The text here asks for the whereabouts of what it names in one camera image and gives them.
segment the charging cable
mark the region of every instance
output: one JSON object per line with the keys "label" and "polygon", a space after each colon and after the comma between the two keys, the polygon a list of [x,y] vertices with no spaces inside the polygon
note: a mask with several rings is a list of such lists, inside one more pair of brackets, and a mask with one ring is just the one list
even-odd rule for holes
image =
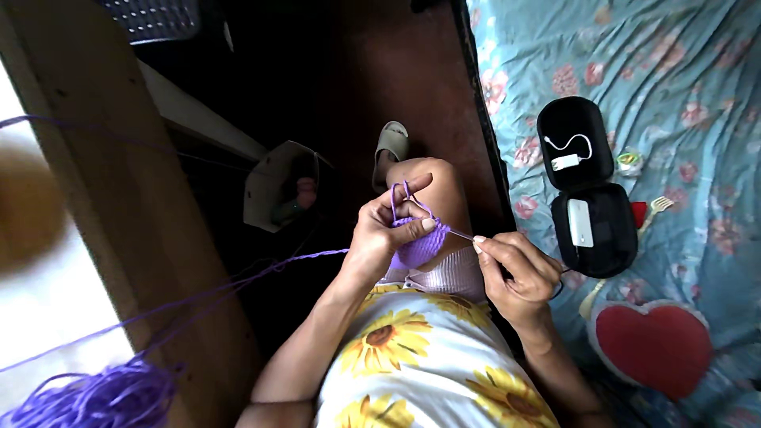
{"label": "charging cable", "polygon": [[547,142],[547,144],[551,145],[555,150],[558,152],[561,152],[568,148],[568,146],[571,144],[571,141],[573,141],[574,138],[581,137],[584,140],[587,141],[587,146],[589,147],[589,155],[586,158],[582,158],[579,155],[573,154],[573,155],[566,155],[561,156],[559,158],[554,158],[550,164],[552,164],[552,170],[553,171],[560,171],[565,168],[574,167],[579,164],[579,162],[589,159],[592,157],[592,142],[589,141],[589,138],[587,138],[584,134],[576,134],[573,137],[571,137],[568,142],[563,147],[558,147],[555,145],[555,143],[552,142],[552,140],[549,139],[548,136],[544,136],[544,141]]}

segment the blue bedsheet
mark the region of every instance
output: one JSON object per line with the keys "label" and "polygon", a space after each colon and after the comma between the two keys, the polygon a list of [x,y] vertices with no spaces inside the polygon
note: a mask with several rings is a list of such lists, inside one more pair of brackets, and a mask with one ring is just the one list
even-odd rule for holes
{"label": "blue bedsheet", "polygon": [[[694,305],[717,350],[688,420],[761,426],[761,2],[757,0],[468,0],[484,101],[508,166],[518,228],[560,258],[535,119],[558,97],[600,106],[616,156],[637,151],[639,177],[615,174],[629,199],[665,195],[637,260],[597,302]],[[578,314],[597,283],[565,275],[553,316],[576,359],[597,362]],[[661,423],[651,391],[632,398]]]}

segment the crochet work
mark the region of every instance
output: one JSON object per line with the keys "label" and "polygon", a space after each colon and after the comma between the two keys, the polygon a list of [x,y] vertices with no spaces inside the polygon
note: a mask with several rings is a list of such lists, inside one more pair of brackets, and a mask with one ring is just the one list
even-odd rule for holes
{"label": "crochet work", "polygon": [[[412,220],[414,220],[413,217],[398,219],[391,226],[396,228]],[[450,227],[442,224],[440,219],[436,219],[436,228],[431,233],[415,241],[408,242],[396,250],[391,259],[391,267],[396,269],[417,269],[423,264],[428,263],[441,250],[449,229]]]}

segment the slipper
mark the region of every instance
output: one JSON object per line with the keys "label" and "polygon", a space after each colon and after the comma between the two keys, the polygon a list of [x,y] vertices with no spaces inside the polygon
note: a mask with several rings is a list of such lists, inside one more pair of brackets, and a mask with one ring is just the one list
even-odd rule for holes
{"label": "slipper", "polygon": [[409,151],[409,141],[407,140],[407,129],[401,123],[397,121],[390,121],[386,123],[383,129],[380,130],[380,136],[378,137],[378,147],[375,149],[375,166],[373,168],[373,190],[378,193],[383,193],[388,190],[386,186],[385,177],[377,177],[378,173],[378,153],[381,150],[388,150],[396,156],[397,161],[401,162],[407,159],[407,152]]}

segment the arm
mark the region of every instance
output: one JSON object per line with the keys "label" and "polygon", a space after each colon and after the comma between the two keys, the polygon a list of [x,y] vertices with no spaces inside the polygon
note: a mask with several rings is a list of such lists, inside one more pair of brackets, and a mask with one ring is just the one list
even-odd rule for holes
{"label": "arm", "polygon": [[[430,174],[417,177],[409,182],[410,191],[425,188],[432,180]],[[396,249],[435,227],[433,220],[424,219],[390,228],[391,197],[399,217],[425,214],[413,202],[403,201],[403,192],[402,187],[394,195],[388,191],[360,209],[338,276],[264,367],[237,428],[309,426],[313,400],[359,305],[386,273]]]}
{"label": "arm", "polygon": [[[560,264],[517,232],[475,240],[486,294],[518,333],[533,380],[558,416],[569,426],[613,426],[552,323],[547,301],[560,281]],[[503,278],[499,264],[513,279]]]}
{"label": "arm", "polygon": [[550,395],[570,426],[613,426],[603,405],[581,376],[552,324],[549,308],[541,327],[518,331],[533,380]]}

